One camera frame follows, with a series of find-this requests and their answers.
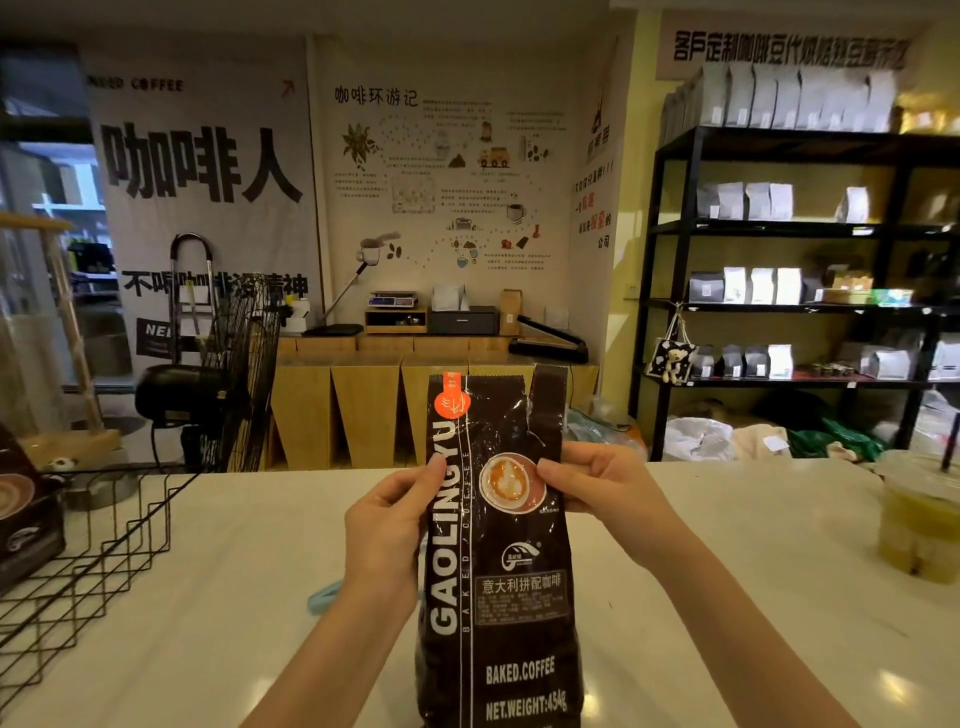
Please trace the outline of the tall black coffee bag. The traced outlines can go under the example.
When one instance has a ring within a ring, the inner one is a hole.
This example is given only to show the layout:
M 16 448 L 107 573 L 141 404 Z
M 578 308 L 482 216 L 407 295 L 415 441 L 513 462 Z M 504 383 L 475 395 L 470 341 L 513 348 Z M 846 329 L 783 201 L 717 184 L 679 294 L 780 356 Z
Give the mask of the tall black coffee bag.
M 559 461 L 568 370 L 433 374 L 426 455 L 446 463 L 426 513 L 414 657 L 423 728 L 581 728 L 584 702 Z

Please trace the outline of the metal step ladder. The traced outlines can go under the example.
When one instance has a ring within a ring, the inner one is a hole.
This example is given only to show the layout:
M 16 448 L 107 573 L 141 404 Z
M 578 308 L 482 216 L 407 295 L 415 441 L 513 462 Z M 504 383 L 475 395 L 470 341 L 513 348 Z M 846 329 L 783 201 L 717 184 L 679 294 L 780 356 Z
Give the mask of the metal step ladder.
M 205 264 L 205 271 L 197 275 L 182 272 L 180 266 L 180 253 L 192 242 L 200 245 Z M 180 365 L 187 352 L 206 353 L 218 317 L 219 294 L 208 238 L 195 232 L 177 234 L 170 245 L 169 260 L 169 352 L 171 363 Z

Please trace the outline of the black floor fan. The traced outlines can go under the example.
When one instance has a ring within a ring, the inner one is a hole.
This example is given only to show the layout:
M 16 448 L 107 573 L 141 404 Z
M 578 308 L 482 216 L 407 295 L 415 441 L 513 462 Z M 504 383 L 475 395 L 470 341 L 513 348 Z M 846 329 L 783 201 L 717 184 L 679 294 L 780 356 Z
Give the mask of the black floor fan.
M 141 375 L 136 412 L 154 430 L 179 432 L 186 473 L 259 469 L 284 310 L 282 287 L 248 273 L 218 305 L 198 364 L 174 361 Z

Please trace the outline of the white plastic bag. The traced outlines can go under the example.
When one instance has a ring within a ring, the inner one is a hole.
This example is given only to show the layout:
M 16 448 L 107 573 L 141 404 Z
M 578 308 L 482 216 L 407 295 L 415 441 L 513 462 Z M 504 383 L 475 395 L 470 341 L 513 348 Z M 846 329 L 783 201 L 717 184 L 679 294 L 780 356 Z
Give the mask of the white plastic bag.
M 666 422 L 662 460 L 665 462 L 730 462 L 738 459 L 735 429 L 712 418 L 670 418 Z

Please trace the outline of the black bag sealer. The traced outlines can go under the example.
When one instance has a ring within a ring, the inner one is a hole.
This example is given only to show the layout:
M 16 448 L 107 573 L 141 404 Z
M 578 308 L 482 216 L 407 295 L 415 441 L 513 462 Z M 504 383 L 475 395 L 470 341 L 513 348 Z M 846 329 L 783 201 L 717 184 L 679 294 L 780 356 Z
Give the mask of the black bag sealer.
M 516 321 L 522 329 L 533 330 L 536 336 L 519 335 L 510 339 L 508 353 L 526 358 L 544 358 L 573 365 L 587 365 L 591 355 L 586 341 L 572 333 L 519 314 Z

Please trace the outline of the person's right forearm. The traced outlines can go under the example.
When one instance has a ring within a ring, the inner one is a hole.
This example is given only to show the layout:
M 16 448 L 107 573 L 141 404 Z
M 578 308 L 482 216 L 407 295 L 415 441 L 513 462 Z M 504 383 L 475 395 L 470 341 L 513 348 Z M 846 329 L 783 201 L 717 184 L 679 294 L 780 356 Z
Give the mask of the person's right forearm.
M 738 728 L 861 728 L 682 519 L 654 543 L 647 569 Z

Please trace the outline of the white banner with black lettering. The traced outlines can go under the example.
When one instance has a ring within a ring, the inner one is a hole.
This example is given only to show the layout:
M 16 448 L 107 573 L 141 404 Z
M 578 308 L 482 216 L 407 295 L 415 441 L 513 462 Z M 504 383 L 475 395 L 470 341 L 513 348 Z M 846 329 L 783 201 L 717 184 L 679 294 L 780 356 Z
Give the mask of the white banner with black lettering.
M 197 304 L 262 274 L 323 305 L 302 48 L 84 49 L 91 128 L 134 376 L 169 361 L 170 249 Z

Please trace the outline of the person's left forearm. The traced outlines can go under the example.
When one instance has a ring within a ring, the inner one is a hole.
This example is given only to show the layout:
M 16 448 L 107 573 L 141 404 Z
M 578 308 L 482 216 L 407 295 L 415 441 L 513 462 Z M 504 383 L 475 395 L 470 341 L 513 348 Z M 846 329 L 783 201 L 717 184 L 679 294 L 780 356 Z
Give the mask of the person's left forearm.
M 354 728 L 418 594 L 416 580 L 344 582 L 239 728 Z

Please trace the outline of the black desk lamp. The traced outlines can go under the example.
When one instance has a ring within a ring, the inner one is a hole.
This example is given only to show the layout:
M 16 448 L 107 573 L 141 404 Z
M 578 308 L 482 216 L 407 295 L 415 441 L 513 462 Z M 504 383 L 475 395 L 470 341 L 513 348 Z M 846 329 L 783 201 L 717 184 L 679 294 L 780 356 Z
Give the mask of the black desk lamp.
M 361 323 L 330 323 L 330 315 L 338 307 L 342 298 L 350 290 L 350 288 L 357 283 L 358 279 L 362 276 L 365 270 L 369 267 L 369 264 L 366 260 L 362 261 L 353 277 L 350 281 L 342 288 L 341 292 L 333 300 L 324 314 L 320 317 L 319 324 L 308 328 L 304 334 L 301 334 L 302 338 L 307 337 L 347 337 L 355 336 L 364 331 L 364 325 Z

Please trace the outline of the black drawer box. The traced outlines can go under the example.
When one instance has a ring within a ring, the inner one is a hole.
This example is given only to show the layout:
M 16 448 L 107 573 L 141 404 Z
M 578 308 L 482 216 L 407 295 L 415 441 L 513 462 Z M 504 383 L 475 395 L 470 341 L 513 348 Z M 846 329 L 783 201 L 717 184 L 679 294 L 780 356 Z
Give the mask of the black drawer box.
M 427 333 L 438 336 L 498 336 L 499 311 L 495 306 L 472 305 L 466 310 L 433 310 Z

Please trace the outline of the person's left hand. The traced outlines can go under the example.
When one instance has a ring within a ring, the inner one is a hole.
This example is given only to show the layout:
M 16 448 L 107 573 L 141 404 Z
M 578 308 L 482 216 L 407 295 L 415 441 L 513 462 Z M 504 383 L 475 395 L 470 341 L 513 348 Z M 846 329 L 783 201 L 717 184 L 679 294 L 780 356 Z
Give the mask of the person's left hand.
M 387 475 L 345 513 L 342 594 L 406 620 L 418 601 L 420 544 L 429 507 L 418 525 L 403 520 L 403 471 Z

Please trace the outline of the wooden counter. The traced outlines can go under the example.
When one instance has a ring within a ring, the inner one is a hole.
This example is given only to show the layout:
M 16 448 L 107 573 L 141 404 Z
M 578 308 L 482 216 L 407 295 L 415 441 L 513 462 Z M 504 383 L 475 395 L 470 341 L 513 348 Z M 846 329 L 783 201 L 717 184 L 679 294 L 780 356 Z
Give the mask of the wooden counter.
M 554 361 L 506 336 L 282 337 L 261 469 L 389 468 L 426 461 L 428 385 L 443 372 L 521 376 Z

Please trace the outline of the hanging bag with teddy bear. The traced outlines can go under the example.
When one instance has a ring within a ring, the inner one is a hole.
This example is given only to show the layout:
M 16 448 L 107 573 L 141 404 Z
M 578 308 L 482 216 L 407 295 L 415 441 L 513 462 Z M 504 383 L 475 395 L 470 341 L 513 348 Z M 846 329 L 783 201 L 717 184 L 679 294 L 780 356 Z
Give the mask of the hanging bag with teddy bear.
M 644 375 L 663 384 L 683 386 L 690 379 L 692 358 L 697 352 L 698 346 L 691 342 L 687 331 L 683 308 L 675 304 L 665 334 L 655 340 Z

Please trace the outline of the narrow white wall poster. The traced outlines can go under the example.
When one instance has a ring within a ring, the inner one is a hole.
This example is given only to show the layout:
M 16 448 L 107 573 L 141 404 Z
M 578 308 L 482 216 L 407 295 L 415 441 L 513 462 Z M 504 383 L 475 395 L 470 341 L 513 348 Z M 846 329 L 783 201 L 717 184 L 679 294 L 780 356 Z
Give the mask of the narrow white wall poster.
M 584 88 L 577 108 L 569 240 L 569 323 L 595 360 L 601 355 L 606 306 L 606 253 L 609 249 L 609 207 L 613 197 L 610 169 L 615 144 L 611 127 L 616 116 L 614 77 L 620 54 L 614 32 L 584 57 Z

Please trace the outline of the grey sign with black lettering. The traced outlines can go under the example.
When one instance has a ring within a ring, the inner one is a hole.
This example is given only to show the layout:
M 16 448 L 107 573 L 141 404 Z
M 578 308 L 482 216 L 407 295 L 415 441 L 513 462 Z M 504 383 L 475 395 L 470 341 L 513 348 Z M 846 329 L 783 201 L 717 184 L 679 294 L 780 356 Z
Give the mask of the grey sign with black lettering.
M 926 21 L 666 9 L 655 77 L 682 81 L 704 63 L 881 69 L 914 67 Z

